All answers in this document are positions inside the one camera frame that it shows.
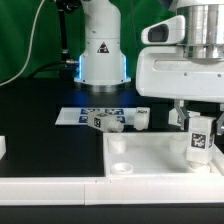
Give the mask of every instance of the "black table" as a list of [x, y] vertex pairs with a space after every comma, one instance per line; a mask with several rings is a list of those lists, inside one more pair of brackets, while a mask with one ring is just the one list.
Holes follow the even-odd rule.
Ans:
[[[7, 154], [0, 161], [0, 177], [104, 176], [102, 133], [87, 126], [55, 126], [62, 107], [150, 107], [150, 127], [146, 131], [180, 131], [167, 124], [173, 100], [141, 97], [132, 84], [129, 89], [104, 94], [78, 90], [71, 81], [58, 79], [17, 80], [0, 88], [0, 135], [7, 139]], [[206, 116], [219, 114], [214, 103], [191, 102], [189, 109]], [[125, 131], [136, 130], [129, 126]], [[224, 138], [216, 137], [216, 144], [222, 148]], [[223, 204], [1, 207], [0, 220], [2, 223], [15, 220], [21, 223], [221, 223], [223, 207]]]

